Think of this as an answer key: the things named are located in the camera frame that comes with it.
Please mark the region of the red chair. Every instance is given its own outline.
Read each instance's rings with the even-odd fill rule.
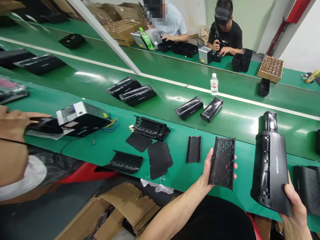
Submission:
[[[74,183],[74,182],[88,182],[95,180],[108,179],[118,172],[96,172],[98,166],[92,163],[85,162],[83,163],[74,173],[70,176],[62,179],[59,183]]]
[[[252,222],[252,225],[253,225],[253,228],[254,228],[254,233],[256,234],[256,239],[257,239],[257,240],[262,240],[262,237],[260,236],[258,227],[257,227],[256,223],[254,222],[251,214],[250,214],[250,213],[247,213],[247,215],[248,215],[248,217],[250,218],[250,220],[251,220],[251,222]]]

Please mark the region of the white stripe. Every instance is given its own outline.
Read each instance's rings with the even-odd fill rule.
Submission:
[[[12,40],[12,39],[0,37],[0,40],[5,41],[5,42],[18,44],[18,45],[25,46],[25,47],[34,48],[34,49],[41,50],[41,51],[48,52],[48,53],[53,53],[53,54],[60,55],[60,56],[76,59],[76,60],[79,60],[79,61],[92,63],[92,64],[95,64],[95,65],[99,65],[99,66],[103,66],[103,67],[107,67],[107,68],[111,68],[111,69],[116,69],[116,70],[119,70],[119,71],[131,73],[131,74],[135,74],[132,70],[129,70],[129,69],[116,67],[116,66],[109,65],[109,64],[106,64],[106,63],[101,63],[101,62],[93,61],[93,60],[82,58],[82,57],[73,56],[73,55],[66,54],[66,53],[57,52],[57,51],[50,50],[50,49],[47,49],[47,48],[37,47],[37,46],[31,45],[31,44],[18,42],[18,41]],[[205,93],[211,93],[211,91],[209,89],[199,88],[199,87],[192,86],[192,85],[186,85],[186,84],[183,84],[183,83],[180,83],[180,82],[172,81],[172,80],[161,78],[161,77],[152,76],[152,75],[145,74],[145,73],[142,73],[141,76],[147,77],[147,78],[150,78],[150,79],[154,79],[154,80],[157,80],[157,81],[162,81],[162,82],[166,82],[166,83],[170,83],[170,84],[174,84],[174,85],[178,85],[178,86],[187,87],[187,88],[194,89],[194,90],[201,91],[201,92],[205,92]],[[285,108],[275,107],[275,106],[272,106],[272,105],[259,103],[259,102],[255,102],[255,101],[252,101],[252,100],[248,100],[248,99],[245,99],[245,98],[239,98],[239,97],[235,97],[235,96],[224,94],[224,93],[218,93],[218,95],[221,96],[221,97],[234,99],[234,100],[237,100],[237,101],[240,101],[240,102],[245,102],[245,103],[253,104],[253,105],[256,105],[256,106],[265,107],[265,108],[269,108],[269,109],[273,109],[273,110],[277,110],[277,111],[281,111],[281,112],[297,115],[297,116],[300,116],[300,117],[305,117],[305,118],[309,118],[309,119],[320,121],[320,117],[317,117],[317,116],[312,116],[312,115],[309,115],[309,114],[300,113],[300,112],[288,110],[288,109],[285,109]]]

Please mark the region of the man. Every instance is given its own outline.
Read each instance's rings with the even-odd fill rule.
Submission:
[[[189,34],[186,21],[179,10],[166,0],[144,0],[148,28],[159,30],[162,39],[188,42]]]
[[[241,208],[219,198],[202,201],[214,187],[208,185],[212,154],[211,148],[200,178],[155,216],[140,240],[256,240],[252,222]],[[289,182],[284,189],[291,200],[293,215],[288,217],[280,214],[286,240],[312,240],[307,226],[307,210],[294,190],[290,176]]]
[[[218,0],[215,9],[215,22],[211,25],[208,47],[220,53],[236,55],[242,53],[242,30],[233,21],[231,0]]]
[[[83,164],[25,143],[24,132],[32,124],[30,118],[51,115],[7,111],[6,106],[0,105],[0,201],[59,181]]]

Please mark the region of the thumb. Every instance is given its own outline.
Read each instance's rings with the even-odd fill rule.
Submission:
[[[286,184],[284,186],[284,190],[293,205],[295,206],[303,205],[298,193],[294,190],[294,187],[292,184]]]

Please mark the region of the black cylindrical housing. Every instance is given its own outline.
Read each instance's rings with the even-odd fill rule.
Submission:
[[[127,92],[125,94],[121,94],[120,100],[128,104],[129,106],[133,107],[139,103],[142,103],[152,97],[155,97],[157,94],[155,91],[150,87],[149,84],[134,89],[130,92]]]
[[[139,87],[141,87],[141,84],[137,80],[127,77],[106,89],[106,92],[120,100],[120,94],[125,94]]]
[[[210,123],[213,117],[218,113],[218,111],[222,108],[223,100],[215,97],[212,102],[206,107],[205,110],[200,114],[202,120]]]
[[[278,133],[277,113],[267,111],[263,114],[263,131]]]
[[[174,111],[182,120],[185,120],[201,108],[203,108],[203,102],[199,97],[195,97]]]

